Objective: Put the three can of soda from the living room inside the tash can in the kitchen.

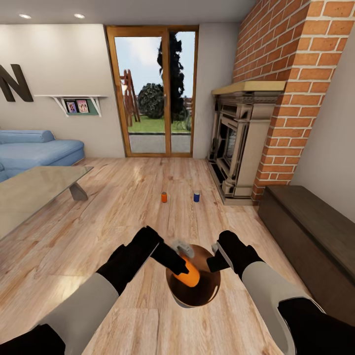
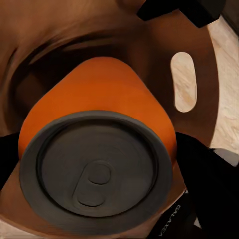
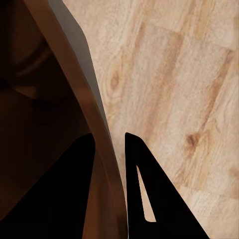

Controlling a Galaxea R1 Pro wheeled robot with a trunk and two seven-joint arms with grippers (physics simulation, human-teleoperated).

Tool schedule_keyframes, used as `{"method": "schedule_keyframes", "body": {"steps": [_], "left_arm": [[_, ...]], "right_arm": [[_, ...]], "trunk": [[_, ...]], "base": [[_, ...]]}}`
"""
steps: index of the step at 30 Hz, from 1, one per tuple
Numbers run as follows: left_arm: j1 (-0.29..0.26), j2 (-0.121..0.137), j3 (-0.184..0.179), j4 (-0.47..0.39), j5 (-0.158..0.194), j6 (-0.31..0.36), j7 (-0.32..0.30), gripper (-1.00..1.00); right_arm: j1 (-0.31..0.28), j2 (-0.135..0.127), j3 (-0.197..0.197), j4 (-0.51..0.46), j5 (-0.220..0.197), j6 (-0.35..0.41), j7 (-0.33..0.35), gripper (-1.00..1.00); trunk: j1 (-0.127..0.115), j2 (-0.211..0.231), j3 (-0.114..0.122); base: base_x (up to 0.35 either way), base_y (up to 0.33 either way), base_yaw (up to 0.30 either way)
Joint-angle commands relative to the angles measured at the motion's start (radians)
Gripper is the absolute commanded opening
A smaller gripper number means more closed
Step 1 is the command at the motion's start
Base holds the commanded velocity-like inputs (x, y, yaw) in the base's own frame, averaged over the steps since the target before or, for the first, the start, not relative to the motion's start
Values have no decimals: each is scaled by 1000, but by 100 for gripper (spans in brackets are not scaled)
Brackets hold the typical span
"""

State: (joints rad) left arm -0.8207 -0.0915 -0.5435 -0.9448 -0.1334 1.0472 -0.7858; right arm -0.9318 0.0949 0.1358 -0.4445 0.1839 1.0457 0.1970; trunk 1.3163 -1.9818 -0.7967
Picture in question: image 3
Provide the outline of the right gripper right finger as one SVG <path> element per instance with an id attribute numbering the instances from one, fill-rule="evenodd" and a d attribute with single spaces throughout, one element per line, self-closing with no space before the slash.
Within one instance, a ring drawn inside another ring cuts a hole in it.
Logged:
<path id="1" fill-rule="evenodd" d="M 145 220 L 139 168 L 156 222 Z M 129 239 L 210 239 L 142 138 L 125 134 Z"/>

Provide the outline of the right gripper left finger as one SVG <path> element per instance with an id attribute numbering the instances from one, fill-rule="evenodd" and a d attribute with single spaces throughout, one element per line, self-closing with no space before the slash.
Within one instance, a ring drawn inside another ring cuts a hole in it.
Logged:
<path id="1" fill-rule="evenodd" d="M 95 157 L 77 138 L 0 222 L 0 239 L 82 239 Z"/>

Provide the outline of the trash can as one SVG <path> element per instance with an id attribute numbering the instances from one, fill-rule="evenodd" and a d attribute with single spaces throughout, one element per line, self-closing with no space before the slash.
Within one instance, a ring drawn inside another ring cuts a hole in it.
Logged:
<path id="1" fill-rule="evenodd" d="M 0 0 L 0 222 L 79 137 L 95 157 L 82 239 L 129 239 L 86 36 L 62 0 Z"/>

